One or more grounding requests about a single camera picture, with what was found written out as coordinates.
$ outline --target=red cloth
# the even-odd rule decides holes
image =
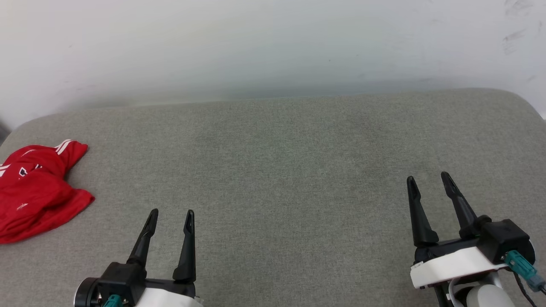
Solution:
[[[0,244],[55,229],[94,200],[63,180],[86,151],[87,145],[75,140],[57,147],[30,145],[0,165]]]

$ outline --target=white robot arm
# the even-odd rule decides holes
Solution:
[[[173,280],[146,278],[146,259],[159,211],[153,209],[126,263],[112,262],[100,278],[86,278],[74,307],[203,307],[195,295],[195,217],[189,210],[184,243]]]
[[[447,172],[442,172],[442,181],[459,220],[460,239],[439,240],[430,228],[414,178],[407,179],[416,247],[409,273],[413,286],[433,287],[440,307],[513,307],[497,272],[508,269],[514,271],[520,289],[534,305],[518,277],[533,291],[545,292],[545,282],[532,266],[535,250],[529,236],[511,220],[492,222],[486,215],[477,217]]]

